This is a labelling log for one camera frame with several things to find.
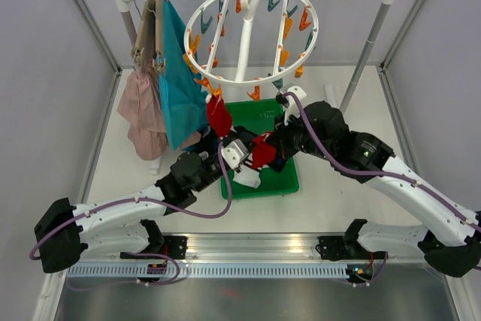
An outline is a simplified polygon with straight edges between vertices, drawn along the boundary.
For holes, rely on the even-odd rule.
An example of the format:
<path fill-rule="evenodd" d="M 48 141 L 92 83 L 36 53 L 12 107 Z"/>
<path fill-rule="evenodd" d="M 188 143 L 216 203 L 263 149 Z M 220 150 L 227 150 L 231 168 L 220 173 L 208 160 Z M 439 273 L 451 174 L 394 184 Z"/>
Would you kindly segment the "red christmas sock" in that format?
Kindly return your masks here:
<path fill-rule="evenodd" d="M 206 96 L 206 115 L 210 127 L 218 138 L 226 137 L 233 125 L 233 119 L 222 98 L 213 94 Z"/>
<path fill-rule="evenodd" d="M 274 161 L 277 151 L 267 143 L 270 135 L 270 132 L 266 132 L 253 139 L 252 169 L 263 168 Z"/>

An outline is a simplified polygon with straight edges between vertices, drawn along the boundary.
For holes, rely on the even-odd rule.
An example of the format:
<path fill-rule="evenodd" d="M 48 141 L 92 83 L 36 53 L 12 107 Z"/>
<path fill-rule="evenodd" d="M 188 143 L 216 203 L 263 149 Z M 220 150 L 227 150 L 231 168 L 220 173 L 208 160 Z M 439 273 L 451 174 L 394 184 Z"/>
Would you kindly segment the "orange clothes peg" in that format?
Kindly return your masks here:
<path fill-rule="evenodd" d="M 222 98 L 222 87 L 221 87 L 220 85 L 218 85 L 218 87 L 212 87 L 212 86 L 209 84 L 207 88 L 208 88 L 208 90 L 210 91 L 210 93 L 211 93 L 213 96 L 215 96 L 215 97 L 217 97 L 217 98 L 219 98 L 219 99 Z"/>
<path fill-rule="evenodd" d="M 255 86 L 254 90 L 252 92 L 247 92 L 247 95 L 253 100 L 253 101 L 259 101 L 261 98 L 261 88 L 260 86 Z"/>

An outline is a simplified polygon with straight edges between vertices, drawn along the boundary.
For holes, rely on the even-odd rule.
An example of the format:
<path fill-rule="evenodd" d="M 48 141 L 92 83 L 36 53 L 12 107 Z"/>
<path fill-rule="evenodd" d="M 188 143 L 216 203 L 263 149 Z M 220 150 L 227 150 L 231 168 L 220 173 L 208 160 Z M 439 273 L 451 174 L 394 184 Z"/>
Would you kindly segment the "white sock with black stripes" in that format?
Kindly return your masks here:
<path fill-rule="evenodd" d="M 257 189 L 261 184 L 260 172 L 249 167 L 241 168 L 235 172 L 233 181 L 242 186 Z"/>

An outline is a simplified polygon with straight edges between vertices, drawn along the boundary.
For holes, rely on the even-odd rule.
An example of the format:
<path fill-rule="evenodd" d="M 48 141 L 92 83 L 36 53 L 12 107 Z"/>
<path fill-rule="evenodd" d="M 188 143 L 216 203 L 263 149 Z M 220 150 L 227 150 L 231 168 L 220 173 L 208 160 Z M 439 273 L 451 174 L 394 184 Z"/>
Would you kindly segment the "white round clip hanger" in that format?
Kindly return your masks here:
<path fill-rule="evenodd" d="M 194 40 L 191 39 L 192 28 L 195 21 L 200 22 L 201 33 L 204 34 L 210 27 L 211 21 L 204 21 L 204 11 L 214 2 L 220 3 L 220 10 L 217 14 L 217 26 L 213 36 L 212 43 L 209 47 L 209 57 L 207 63 L 200 65 L 195 58 L 198 48 L 199 37 Z M 284 76 L 294 73 L 296 77 L 300 77 L 303 74 L 303 66 L 310 54 L 316 47 L 316 40 L 319 31 L 319 18 L 316 10 L 309 0 L 299 0 L 304 4 L 304 10 L 299 23 L 299 30 L 301 32 L 306 29 L 310 29 L 310 34 L 307 39 L 307 45 L 305 50 L 301 52 L 295 62 L 289 66 L 279 68 L 279 55 L 280 47 L 284 49 L 284 41 L 289 35 L 292 28 L 293 20 L 290 11 L 288 10 L 289 0 L 282 0 L 282 11 L 280 13 L 279 32 L 276 42 L 276 53 L 274 57 L 274 64 L 272 74 L 274 77 L 278 76 L 283 78 Z M 232 86 L 261 86 L 264 83 L 270 83 L 272 77 L 257 77 L 253 80 L 247 80 L 245 78 L 248 61 L 250 55 L 250 43 L 253 31 L 253 21 L 256 15 L 256 9 L 259 6 L 260 0 L 236 0 L 236 11 L 243 14 L 243 26 L 240 34 L 239 54 L 237 59 L 237 67 L 234 79 L 229 80 L 218 74 L 213 74 L 214 63 L 216 62 L 216 54 L 224 30 L 225 19 L 228 14 L 229 0 L 206 0 L 198 9 L 192 14 L 189 22 L 186 24 L 186 30 L 184 32 L 184 47 L 186 53 L 183 55 L 187 65 L 196 74 L 201 74 L 204 80 L 209 82 L 213 81 L 218 84 L 228 84 Z M 268 5 L 271 7 L 274 5 L 273 0 L 268 0 Z"/>

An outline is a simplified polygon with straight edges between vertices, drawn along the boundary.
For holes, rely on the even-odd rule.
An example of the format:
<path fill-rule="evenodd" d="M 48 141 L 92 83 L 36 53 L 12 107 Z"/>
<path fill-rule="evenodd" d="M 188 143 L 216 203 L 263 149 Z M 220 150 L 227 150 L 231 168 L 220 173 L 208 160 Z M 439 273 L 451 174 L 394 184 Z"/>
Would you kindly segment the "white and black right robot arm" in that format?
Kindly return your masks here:
<path fill-rule="evenodd" d="M 355 219 L 333 241 L 320 238 L 322 259 L 366 259 L 369 255 L 424 259 L 450 277 L 480 269 L 480 213 L 450 200 L 413 171 L 376 136 L 355 132 L 325 101 L 307 106 L 292 92 L 279 95 L 285 108 L 268 143 L 290 159 L 304 153 L 329 162 L 340 175 L 374 189 L 420 224 L 392 226 Z"/>

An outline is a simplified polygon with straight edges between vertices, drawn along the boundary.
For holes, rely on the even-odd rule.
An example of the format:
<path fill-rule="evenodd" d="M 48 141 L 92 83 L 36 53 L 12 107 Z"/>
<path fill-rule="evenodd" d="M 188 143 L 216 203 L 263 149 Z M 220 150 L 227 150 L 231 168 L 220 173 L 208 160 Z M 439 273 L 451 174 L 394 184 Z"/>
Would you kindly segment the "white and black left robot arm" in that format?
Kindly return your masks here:
<path fill-rule="evenodd" d="M 206 214 L 189 208 L 198 193 L 227 180 L 230 170 L 250 158 L 257 136 L 235 126 L 221 140 L 208 138 L 200 151 L 181 153 L 164 177 L 131 195 L 97 204 L 55 200 L 34 227 L 37 243 L 29 258 L 41 262 L 46 274 L 64 271 L 83 258 L 158 258 L 165 241 L 155 218 L 173 213 L 224 216 L 226 210 Z"/>

